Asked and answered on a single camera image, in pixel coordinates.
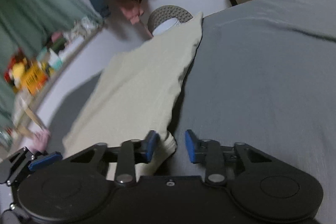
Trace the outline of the beige garment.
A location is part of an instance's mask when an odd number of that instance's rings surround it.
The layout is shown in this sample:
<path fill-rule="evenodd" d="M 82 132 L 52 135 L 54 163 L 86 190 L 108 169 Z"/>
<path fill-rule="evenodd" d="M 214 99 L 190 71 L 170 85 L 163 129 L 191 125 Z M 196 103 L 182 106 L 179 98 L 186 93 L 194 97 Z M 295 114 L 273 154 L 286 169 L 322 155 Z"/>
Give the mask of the beige garment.
<path fill-rule="evenodd" d="M 63 138 L 65 157 L 96 143 L 117 147 L 144 139 L 153 130 L 160 138 L 153 158 L 135 166 L 137 176 L 152 175 L 177 149 L 168 126 L 202 39 L 202 20 L 198 13 L 135 50 L 113 56 Z"/>

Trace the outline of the pink clothes pile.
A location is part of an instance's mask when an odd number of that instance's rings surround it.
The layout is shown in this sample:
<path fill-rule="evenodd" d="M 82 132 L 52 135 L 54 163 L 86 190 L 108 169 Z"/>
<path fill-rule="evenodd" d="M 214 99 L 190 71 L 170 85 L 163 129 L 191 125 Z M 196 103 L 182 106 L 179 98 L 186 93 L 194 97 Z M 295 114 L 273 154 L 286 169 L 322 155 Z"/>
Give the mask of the pink clothes pile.
<path fill-rule="evenodd" d="M 34 133 L 33 143 L 30 146 L 30 151 L 32 153 L 43 153 L 48 146 L 50 136 L 50 131 L 46 128 Z"/>

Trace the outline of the beige tote bag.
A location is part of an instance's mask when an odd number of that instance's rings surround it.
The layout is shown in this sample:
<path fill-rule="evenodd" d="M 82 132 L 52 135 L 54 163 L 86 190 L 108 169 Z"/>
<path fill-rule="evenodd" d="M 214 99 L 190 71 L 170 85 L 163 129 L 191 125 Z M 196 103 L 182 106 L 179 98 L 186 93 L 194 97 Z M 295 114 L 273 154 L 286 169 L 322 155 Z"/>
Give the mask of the beige tote bag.
<path fill-rule="evenodd" d="M 35 134 L 29 129 L 31 122 L 34 122 L 41 130 L 47 129 L 37 114 L 37 110 L 43 99 L 44 95 L 42 92 L 33 96 L 27 89 L 16 94 L 11 119 L 18 134 L 33 139 Z"/>

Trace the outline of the orange cardboard box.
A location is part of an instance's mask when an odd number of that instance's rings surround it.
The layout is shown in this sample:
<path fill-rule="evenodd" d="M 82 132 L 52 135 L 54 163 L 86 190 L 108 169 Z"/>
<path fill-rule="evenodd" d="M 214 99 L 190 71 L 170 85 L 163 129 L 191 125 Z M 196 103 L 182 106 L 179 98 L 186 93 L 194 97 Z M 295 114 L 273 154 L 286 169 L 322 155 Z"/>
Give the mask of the orange cardboard box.
<path fill-rule="evenodd" d="M 34 63 L 23 75 L 21 86 L 27 89 L 32 96 L 35 96 L 44 87 L 48 79 L 48 75 L 37 63 Z"/>

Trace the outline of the yellow plush toy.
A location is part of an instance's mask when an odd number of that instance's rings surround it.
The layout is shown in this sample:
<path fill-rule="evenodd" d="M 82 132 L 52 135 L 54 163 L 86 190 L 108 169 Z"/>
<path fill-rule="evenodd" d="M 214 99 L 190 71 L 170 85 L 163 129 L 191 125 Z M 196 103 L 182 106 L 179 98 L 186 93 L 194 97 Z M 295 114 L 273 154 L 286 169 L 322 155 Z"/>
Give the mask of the yellow plush toy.
<path fill-rule="evenodd" d="M 21 88 L 21 78 L 24 76 L 28 68 L 29 68 L 29 65 L 26 59 L 24 59 L 23 61 L 19 63 L 15 63 L 12 66 L 10 70 L 10 73 L 11 73 L 10 75 L 17 89 Z"/>

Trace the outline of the teal white small box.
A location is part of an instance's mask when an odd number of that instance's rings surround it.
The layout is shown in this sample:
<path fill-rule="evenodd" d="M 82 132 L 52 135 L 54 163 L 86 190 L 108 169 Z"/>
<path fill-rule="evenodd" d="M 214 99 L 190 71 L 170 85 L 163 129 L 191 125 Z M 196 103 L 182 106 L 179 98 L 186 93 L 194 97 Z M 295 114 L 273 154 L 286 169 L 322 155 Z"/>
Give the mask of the teal white small box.
<path fill-rule="evenodd" d="M 49 50 L 49 54 L 50 54 L 49 56 L 50 67 L 53 70 L 58 71 L 62 67 L 62 60 L 53 50 Z"/>

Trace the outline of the white plastic bucket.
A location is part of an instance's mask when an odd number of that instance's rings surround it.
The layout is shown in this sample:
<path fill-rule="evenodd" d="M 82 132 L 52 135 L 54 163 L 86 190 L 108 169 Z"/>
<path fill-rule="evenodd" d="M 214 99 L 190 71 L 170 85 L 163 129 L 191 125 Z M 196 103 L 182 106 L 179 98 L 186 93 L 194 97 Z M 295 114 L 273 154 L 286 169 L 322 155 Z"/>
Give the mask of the white plastic bucket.
<path fill-rule="evenodd" d="M 170 18 L 159 24 L 152 32 L 153 36 L 158 36 L 168 31 L 169 29 L 179 26 L 181 23 L 177 18 Z"/>

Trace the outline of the round grey studded mat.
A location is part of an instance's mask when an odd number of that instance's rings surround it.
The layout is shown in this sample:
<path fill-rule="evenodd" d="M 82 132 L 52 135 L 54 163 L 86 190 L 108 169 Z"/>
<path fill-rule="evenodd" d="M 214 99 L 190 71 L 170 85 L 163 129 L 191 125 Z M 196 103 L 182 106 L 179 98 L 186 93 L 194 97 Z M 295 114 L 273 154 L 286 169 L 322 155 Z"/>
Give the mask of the round grey studded mat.
<path fill-rule="evenodd" d="M 164 5 L 155 9 L 151 13 L 147 22 L 147 28 L 152 34 L 155 28 L 171 18 L 177 18 L 177 20 L 179 20 L 181 23 L 186 23 L 193 19 L 193 15 L 182 7 L 175 5 Z"/>

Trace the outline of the pink hanging garment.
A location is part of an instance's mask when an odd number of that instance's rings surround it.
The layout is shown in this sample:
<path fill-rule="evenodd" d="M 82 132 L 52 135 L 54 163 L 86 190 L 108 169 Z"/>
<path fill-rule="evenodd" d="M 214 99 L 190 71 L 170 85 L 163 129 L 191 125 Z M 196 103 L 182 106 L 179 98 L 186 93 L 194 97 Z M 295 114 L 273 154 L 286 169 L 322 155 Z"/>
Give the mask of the pink hanging garment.
<path fill-rule="evenodd" d="M 118 0 L 117 3 L 123 16 L 125 16 L 132 25 L 140 22 L 140 16 L 144 13 L 140 0 Z"/>

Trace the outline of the green curtain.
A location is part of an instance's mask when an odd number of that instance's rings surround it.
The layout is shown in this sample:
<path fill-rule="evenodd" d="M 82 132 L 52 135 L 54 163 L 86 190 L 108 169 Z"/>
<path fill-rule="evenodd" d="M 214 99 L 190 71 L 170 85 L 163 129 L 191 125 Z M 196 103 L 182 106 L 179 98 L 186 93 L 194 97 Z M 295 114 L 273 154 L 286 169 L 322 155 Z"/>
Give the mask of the green curtain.
<path fill-rule="evenodd" d="M 1 0 L 1 74 L 18 50 L 34 57 L 50 34 L 86 16 L 101 21 L 82 0 Z"/>

